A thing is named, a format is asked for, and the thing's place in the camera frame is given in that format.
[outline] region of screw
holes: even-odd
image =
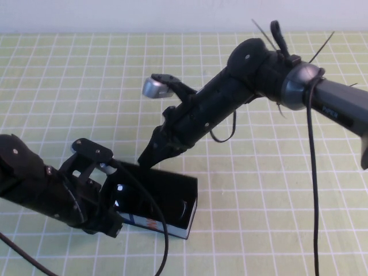
[[[51,174],[52,174],[52,171],[51,171],[51,167],[50,167],[50,166],[47,166],[47,167],[46,167],[46,173],[47,173],[48,175],[51,175]]]

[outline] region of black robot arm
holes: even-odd
[[[117,236],[123,218],[113,209],[112,185],[102,189],[90,178],[96,167],[111,163],[112,151],[80,139],[74,143],[80,151],[57,170],[45,165],[15,135],[0,135],[0,144],[1,198],[87,233]]]
[[[248,39],[230,54],[227,66],[199,91],[171,75],[153,74],[143,94],[150,98],[174,93],[182,103],[168,107],[163,125],[154,129],[138,159],[150,168],[192,148],[239,106],[267,97],[292,110],[306,107],[316,81],[312,108],[362,138],[363,169],[368,168],[368,93],[323,78],[324,70],[290,55],[276,21],[271,31],[280,49],[269,51],[262,39]]]

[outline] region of cutting mat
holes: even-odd
[[[329,33],[287,33],[309,60]],[[178,99],[151,100],[141,88],[165,72],[201,88],[228,55],[259,33],[22,34],[0,36],[0,132],[18,135],[59,168],[86,137],[135,162],[161,113]],[[337,32],[315,60],[330,80],[368,89],[368,33]],[[314,275],[313,198],[305,111],[257,99],[239,109],[224,144],[206,137],[157,167],[198,177],[187,241],[170,238],[163,275]],[[368,275],[368,174],[361,141],[313,112],[320,197],[321,275]],[[215,128],[223,139],[231,118]],[[0,231],[59,275],[153,275],[163,236],[125,226],[116,239],[87,235],[0,201]],[[0,243],[0,274],[41,275]]]

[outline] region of black cable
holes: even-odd
[[[315,142],[313,138],[312,128],[312,99],[315,92],[316,85],[321,80],[324,70],[321,69],[319,74],[310,81],[307,97],[306,97],[306,119],[308,122],[308,137],[310,149],[310,161],[312,164],[312,184],[313,184],[313,203],[314,203],[314,229],[313,229],[313,254],[315,259],[315,275],[319,276],[319,258],[318,258],[318,230],[319,230],[319,203],[318,203],[318,187],[317,187],[317,166],[316,166],[316,152]]]
[[[6,243],[11,249],[13,249],[16,253],[21,255],[25,260],[27,260],[31,265],[35,268],[46,274],[47,276],[58,276],[55,273],[49,271],[46,267],[41,265],[38,261],[29,256],[22,248],[9,240],[3,233],[0,233],[0,240]]]
[[[165,239],[165,249],[164,249],[164,254],[163,254],[163,258],[162,258],[162,262],[161,265],[158,269],[158,271],[156,272],[155,276],[159,276],[166,264],[166,260],[167,260],[167,255],[168,255],[168,231],[167,231],[167,224],[165,221],[165,218],[163,216],[162,211],[160,210],[160,207],[158,207],[156,201],[154,200],[154,198],[152,197],[152,195],[145,189],[145,187],[143,187],[143,185],[127,170],[125,169],[117,160],[114,160],[111,162],[111,166],[115,167],[116,169],[120,170],[122,173],[125,174],[125,176],[132,182],[135,184],[135,186],[144,194],[144,196],[151,202],[152,206],[154,207],[154,209],[156,209],[157,215],[159,217],[159,220],[162,223],[163,226],[163,233],[164,233],[164,239]]]
[[[214,140],[214,141],[216,141],[216,142],[218,142],[218,143],[224,143],[224,142],[226,142],[226,141],[228,141],[229,139],[231,139],[232,138],[232,136],[234,136],[234,134],[235,134],[235,130],[236,130],[236,111],[234,111],[233,113],[232,113],[233,115],[232,115],[232,132],[231,132],[231,134],[230,134],[230,137],[229,138],[227,138],[227,139],[225,139],[225,140],[219,140],[214,134],[213,134],[213,132],[212,132],[212,130],[209,132],[209,134],[211,135],[211,137],[212,137],[212,139]]]
[[[333,31],[330,36],[327,38],[327,40],[324,42],[324,44],[321,46],[321,48],[319,48],[319,50],[315,53],[315,55],[311,58],[311,60],[308,63],[311,63],[312,61],[314,61],[314,59],[318,56],[318,54],[323,50],[323,48],[326,46],[327,42],[329,42],[329,40],[332,38],[332,36],[334,35],[335,31]]]
[[[265,36],[265,38],[269,41],[269,43],[271,44],[272,48],[274,48],[275,51],[277,51],[275,45],[272,43],[272,41],[270,40],[270,38],[268,37],[268,35],[266,35],[266,33],[264,32],[264,30],[262,30],[262,28],[257,24],[257,22],[255,22],[254,19],[252,19],[252,22],[254,23],[254,25],[256,25],[256,27],[260,30],[260,32]]]

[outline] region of silver cap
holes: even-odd
[[[151,99],[168,98],[174,92],[167,86],[152,78],[147,78],[144,82],[142,94]]]

